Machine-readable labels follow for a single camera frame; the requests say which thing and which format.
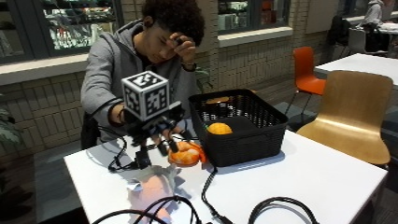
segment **orange chair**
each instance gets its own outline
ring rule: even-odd
[[[305,92],[311,95],[307,105],[303,108],[301,114],[304,113],[313,94],[323,95],[327,80],[320,79],[313,74],[313,48],[301,47],[295,49],[295,82],[297,91],[295,97],[289,103],[285,114],[291,109],[295,98],[300,92]]]

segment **black plastic basket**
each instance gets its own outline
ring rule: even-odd
[[[281,150],[288,117],[249,90],[217,91],[189,97],[193,127],[209,161],[224,167],[272,157]],[[227,123],[228,134],[208,126]]]

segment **wooden chair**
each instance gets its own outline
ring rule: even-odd
[[[301,47],[295,49],[295,84],[297,91],[287,108],[285,114],[288,114],[295,98],[300,92],[305,92],[311,95],[308,103],[301,111],[301,114],[304,113],[313,94],[324,94],[325,82],[327,80],[317,78],[313,73],[313,48]]]
[[[317,118],[297,133],[363,161],[388,164],[381,127],[392,88],[389,77],[331,72]]]

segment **table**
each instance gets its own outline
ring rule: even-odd
[[[398,27],[397,25],[398,24],[393,24],[394,25],[394,28],[393,29],[389,29],[386,27],[386,29],[384,29],[384,27],[380,28],[380,32],[385,35],[389,35],[389,54],[388,54],[388,57],[389,58],[393,58],[393,59],[397,59],[398,58],[398,52],[397,52],[397,47],[396,47],[396,43],[397,43],[397,36],[398,36]]]
[[[138,171],[120,174],[107,171],[112,156],[120,150],[120,143],[114,141],[66,156],[90,222],[130,208],[126,179],[132,178]],[[135,149],[131,147],[127,150],[132,158]],[[150,151],[150,157],[154,164],[168,165],[158,150]],[[212,166],[199,163],[182,168],[178,181],[179,188],[191,195],[203,223],[217,223],[200,198],[211,172]],[[320,223],[345,224],[356,219],[386,174],[386,170],[287,131],[277,156],[219,168],[207,197],[220,214],[236,224],[248,223],[256,205],[275,196],[292,197],[307,204]],[[172,211],[174,223],[189,223],[189,207],[184,203],[176,206],[179,209]],[[103,223],[127,223],[128,219],[130,215],[120,215]],[[264,212],[256,223],[311,222],[300,207],[283,203]]]
[[[398,35],[398,24],[392,22],[384,23],[380,26],[379,30],[383,34]]]
[[[393,79],[393,88],[398,90],[398,60],[372,56],[368,54],[353,54],[352,56],[339,59],[331,63],[319,65],[313,71],[327,75],[331,71],[348,70],[368,72],[390,77]]]

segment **wire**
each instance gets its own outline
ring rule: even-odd
[[[130,164],[127,164],[126,166],[123,166],[123,165],[122,165],[120,158],[122,158],[122,156],[123,156],[123,153],[124,153],[126,150],[127,150],[127,141],[126,141],[124,137],[123,137],[119,133],[115,132],[115,130],[112,130],[112,129],[110,129],[110,128],[106,128],[104,126],[100,126],[100,125],[99,125],[99,130],[106,131],[106,132],[108,132],[108,133],[114,133],[114,134],[118,135],[118,136],[122,138],[122,140],[124,141],[123,149],[122,149],[122,151],[118,153],[118,155],[114,157],[114,161],[112,161],[112,162],[110,163],[110,165],[108,165],[108,170],[110,170],[111,173],[115,173],[115,172],[118,172],[119,170],[126,170],[127,167],[130,166]]]
[[[166,221],[163,221],[159,217],[156,217],[151,213],[146,214],[144,211],[135,210],[135,209],[126,209],[126,210],[120,210],[120,211],[116,211],[114,213],[110,213],[110,214],[104,215],[103,217],[100,217],[92,224],[99,224],[106,219],[108,219],[111,217],[115,217],[115,216],[118,216],[120,214],[138,214],[138,215],[142,215],[144,217],[150,217],[151,220],[156,220],[158,222],[160,222],[160,224],[167,224]]]
[[[316,218],[315,218],[315,215],[313,215],[313,212],[312,212],[311,208],[301,201],[299,201],[293,198],[288,198],[288,197],[273,197],[273,198],[269,198],[268,200],[263,201],[256,206],[256,208],[253,209],[253,212],[252,212],[251,217],[249,217],[249,224],[255,224],[256,219],[257,219],[259,215],[261,214],[263,209],[265,207],[268,207],[271,205],[271,203],[275,202],[275,201],[296,204],[299,207],[303,208],[303,210],[309,215],[309,218],[312,220],[312,224],[320,224],[317,222]]]
[[[188,140],[188,139],[185,139],[185,138],[183,138],[183,137],[178,137],[178,136],[175,136],[174,135],[174,138],[178,138],[178,139],[180,139],[180,140]]]
[[[147,209],[143,211],[143,214],[138,217],[136,219],[136,222],[134,224],[139,224],[143,217],[146,216],[146,214],[150,213],[151,209],[159,204],[162,203],[162,206],[159,207],[156,213],[154,214],[154,216],[158,215],[158,213],[160,212],[162,208],[166,206],[167,203],[172,202],[172,201],[176,201],[176,202],[184,202],[187,203],[187,205],[191,207],[191,210],[192,210],[192,214],[196,216],[196,220],[197,220],[197,223],[200,224],[201,223],[201,220],[200,220],[200,215],[197,213],[197,210],[195,208],[195,206],[192,205],[192,203],[189,202],[189,200],[184,197],[180,197],[178,195],[172,196],[172,197],[166,197],[166,198],[162,198],[159,199],[158,201],[155,201],[148,207]]]
[[[215,167],[215,170],[212,172],[212,174],[209,175],[208,179],[207,179],[207,182],[204,184],[204,187],[203,187],[203,191],[201,191],[201,200],[203,202],[205,203],[205,205],[208,206],[208,208],[211,209],[211,213],[212,213],[212,216],[213,217],[220,217],[220,214],[216,210],[216,208],[213,207],[213,205],[208,202],[208,199],[207,199],[207,191],[211,187],[211,184],[213,182],[213,179],[215,179],[215,176],[216,176],[216,173],[219,172],[219,169],[216,166]]]

